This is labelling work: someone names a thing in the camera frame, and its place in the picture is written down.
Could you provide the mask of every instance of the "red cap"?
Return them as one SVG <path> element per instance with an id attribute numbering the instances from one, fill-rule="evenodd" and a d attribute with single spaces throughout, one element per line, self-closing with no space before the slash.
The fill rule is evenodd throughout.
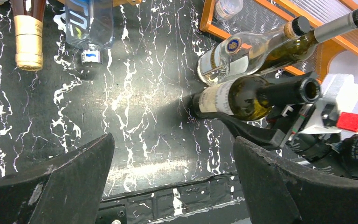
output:
<path id="1" fill-rule="evenodd" d="M 347 131 L 358 132 L 358 114 L 342 112 L 336 126 Z"/>

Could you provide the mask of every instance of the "brown bottle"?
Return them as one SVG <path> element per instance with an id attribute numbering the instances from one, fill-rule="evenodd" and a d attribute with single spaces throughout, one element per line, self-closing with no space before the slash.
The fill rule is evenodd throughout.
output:
<path id="1" fill-rule="evenodd" d="M 22 70 L 43 68 L 42 31 L 46 0 L 10 0 L 14 14 L 16 63 Z"/>

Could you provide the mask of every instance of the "green glass bottle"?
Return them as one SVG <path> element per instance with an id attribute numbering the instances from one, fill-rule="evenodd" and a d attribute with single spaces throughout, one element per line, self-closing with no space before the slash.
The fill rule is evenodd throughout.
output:
<path id="1" fill-rule="evenodd" d="M 255 73 L 267 74 L 302 62 L 315 52 L 318 44 L 355 29 L 358 29 L 358 9 L 274 49 Z"/>
<path id="2" fill-rule="evenodd" d="M 311 104 L 321 94 L 314 78 L 270 84 L 259 76 L 244 76 L 206 88 L 193 97 L 193 111 L 201 119 L 223 112 L 252 121 L 265 117 L 275 105 Z"/>

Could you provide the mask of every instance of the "bottle neck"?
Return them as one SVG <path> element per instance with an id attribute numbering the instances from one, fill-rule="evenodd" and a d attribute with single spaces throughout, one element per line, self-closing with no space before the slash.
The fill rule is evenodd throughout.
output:
<path id="1" fill-rule="evenodd" d="M 293 32 L 292 21 L 287 22 L 285 25 L 277 27 L 271 31 L 262 34 L 263 39 L 267 40 L 267 44 L 260 45 L 258 48 L 251 48 L 249 51 L 249 58 L 256 58 L 262 54 L 268 55 L 275 48 L 285 44 L 290 40 L 297 39 Z"/>
<path id="2" fill-rule="evenodd" d="M 10 0 L 13 16 L 27 15 L 43 22 L 45 0 Z"/>
<path id="3" fill-rule="evenodd" d="M 86 43 L 82 52 L 82 64 L 92 66 L 102 64 L 100 47 L 93 43 Z"/>
<path id="4" fill-rule="evenodd" d="M 321 94 L 320 85 L 314 78 L 294 82 L 270 84 L 256 91 L 256 98 L 264 107 L 274 105 L 311 104 Z"/>
<path id="5" fill-rule="evenodd" d="M 357 28 L 358 27 L 353 21 L 352 13 L 349 13 L 315 28 L 314 34 L 318 43 L 323 43 L 331 38 L 348 33 Z"/>

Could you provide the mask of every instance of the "black table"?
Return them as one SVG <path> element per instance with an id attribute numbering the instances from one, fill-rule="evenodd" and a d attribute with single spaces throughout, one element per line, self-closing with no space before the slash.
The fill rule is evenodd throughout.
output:
<path id="1" fill-rule="evenodd" d="M 49 0 L 38 72 L 16 68 L 13 14 L 8 2 L 0 6 L 0 177 L 110 132 L 116 150 L 103 200 L 224 174 L 238 184 L 230 133 L 188 109 L 191 94 L 206 88 L 196 62 L 219 41 L 199 31 L 203 4 L 144 0 L 115 7 L 113 48 L 104 52 L 102 68 L 88 70 L 65 42 L 63 5 Z M 213 204 L 242 197 L 240 188 L 235 197 L 230 185 L 222 189 L 228 192 L 217 195 L 231 198 Z"/>

